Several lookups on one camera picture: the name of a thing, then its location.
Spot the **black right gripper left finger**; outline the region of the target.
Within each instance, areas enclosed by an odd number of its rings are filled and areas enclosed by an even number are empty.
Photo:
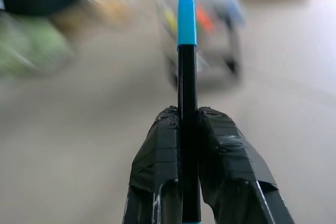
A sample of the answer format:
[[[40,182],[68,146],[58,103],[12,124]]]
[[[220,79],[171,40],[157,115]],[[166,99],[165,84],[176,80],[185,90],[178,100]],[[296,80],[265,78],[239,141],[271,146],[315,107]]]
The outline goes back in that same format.
[[[182,166],[177,108],[160,112],[131,167],[123,223],[181,223]]]

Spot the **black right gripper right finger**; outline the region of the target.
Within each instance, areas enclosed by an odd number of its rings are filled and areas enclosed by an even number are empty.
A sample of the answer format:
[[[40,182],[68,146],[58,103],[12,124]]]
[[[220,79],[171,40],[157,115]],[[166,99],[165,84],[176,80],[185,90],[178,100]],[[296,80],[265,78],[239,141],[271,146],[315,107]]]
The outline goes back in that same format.
[[[197,113],[199,178],[216,223],[293,223],[265,160],[225,113]]]

